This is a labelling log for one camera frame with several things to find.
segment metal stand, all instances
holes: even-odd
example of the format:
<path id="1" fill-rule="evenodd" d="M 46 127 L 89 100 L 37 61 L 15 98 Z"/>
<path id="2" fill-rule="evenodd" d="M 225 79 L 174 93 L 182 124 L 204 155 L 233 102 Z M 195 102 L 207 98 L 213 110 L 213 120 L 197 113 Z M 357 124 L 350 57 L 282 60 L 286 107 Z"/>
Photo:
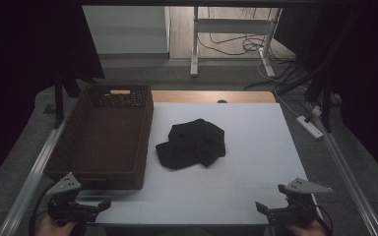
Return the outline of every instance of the metal stand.
<path id="1" fill-rule="evenodd" d="M 215 32 L 215 33 L 255 33 L 265 35 L 266 41 L 259 53 L 268 77 L 274 77 L 275 72 L 269 62 L 268 52 L 273 35 L 275 34 L 276 25 L 278 24 L 281 8 L 277 8 L 276 13 L 270 20 L 246 20 L 246 19 L 199 19 L 198 7 L 194 7 L 194 24 L 193 24 L 193 45 L 192 57 L 190 64 L 190 76 L 198 76 L 198 33 Z"/>

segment wall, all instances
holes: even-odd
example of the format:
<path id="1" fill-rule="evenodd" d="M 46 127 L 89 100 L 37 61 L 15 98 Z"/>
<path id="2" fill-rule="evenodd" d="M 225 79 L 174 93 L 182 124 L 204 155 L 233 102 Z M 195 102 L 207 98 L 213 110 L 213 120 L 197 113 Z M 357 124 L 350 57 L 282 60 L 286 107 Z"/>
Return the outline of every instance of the wall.
<path id="1" fill-rule="evenodd" d="M 83 9 L 98 54 L 168 53 L 168 7 Z"/>

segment white table surface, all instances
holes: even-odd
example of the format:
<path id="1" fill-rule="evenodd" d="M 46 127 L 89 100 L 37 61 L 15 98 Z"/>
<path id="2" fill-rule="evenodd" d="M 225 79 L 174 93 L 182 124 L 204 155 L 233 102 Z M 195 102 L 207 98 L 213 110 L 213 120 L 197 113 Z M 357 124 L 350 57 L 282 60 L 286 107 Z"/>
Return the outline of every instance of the white table surface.
<path id="1" fill-rule="evenodd" d="M 174 124 L 202 118 L 225 131 L 226 155 L 209 168 L 163 168 L 156 145 L 168 141 Z M 138 191 L 83 191 L 78 202 L 112 198 L 97 224 L 268 224 L 255 202 L 286 207 L 279 184 L 307 179 L 277 103 L 156 102 L 144 187 Z"/>

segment floor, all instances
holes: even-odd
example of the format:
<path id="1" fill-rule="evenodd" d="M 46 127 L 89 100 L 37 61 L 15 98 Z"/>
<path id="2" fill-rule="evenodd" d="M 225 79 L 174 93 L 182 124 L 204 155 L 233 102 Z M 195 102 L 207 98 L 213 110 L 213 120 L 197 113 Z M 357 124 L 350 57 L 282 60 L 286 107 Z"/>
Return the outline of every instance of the floor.
<path id="1" fill-rule="evenodd" d="M 225 18 L 225 19 L 261 19 L 266 20 L 276 11 L 268 8 L 220 8 L 200 7 L 199 18 Z M 170 59 L 190 58 L 193 43 L 193 7 L 170 7 Z M 258 59 L 260 58 L 257 46 L 262 45 L 262 35 L 238 33 L 199 33 L 199 58 L 225 58 L 225 59 Z M 254 43 L 256 46 L 246 46 L 252 51 L 243 48 L 244 43 Z M 272 52 L 279 57 L 292 57 L 292 53 L 276 40 L 271 42 Z"/>

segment metal rail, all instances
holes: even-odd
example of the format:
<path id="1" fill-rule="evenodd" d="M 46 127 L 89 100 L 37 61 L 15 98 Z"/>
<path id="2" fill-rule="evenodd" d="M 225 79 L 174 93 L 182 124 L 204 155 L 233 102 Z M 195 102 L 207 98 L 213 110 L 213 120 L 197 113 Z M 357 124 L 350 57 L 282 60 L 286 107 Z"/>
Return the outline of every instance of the metal rail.
<path id="1" fill-rule="evenodd" d="M 69 98 L 66 105 L 66 116 L 71 113 L 73 110 L 76 99 Z M 41 153 L 39 154 L 35 164 L 30 171 L 29 176 L 27 177 L 26 182 L 23 185 L 20 193 L 15 199 L 14 203 L 9 210 L 1 228 L 0 235 L 12 236 L 16 233 L 18 226 L 20 225 L 21 220 L 24 217 L 24 214 L 29 206 L 29 203 L 32 199 L 33 194 L 35 193 L 36 187 L 41 180 L 42 171 L 47 163 L 49 156 L 51 155 L 57 140 L 60 137 L 61 131 L 64 128 L 65 120 L 62 121 L 58 129 L 53 129 L 48 136 L 47 141 L 45 142 Z"/>

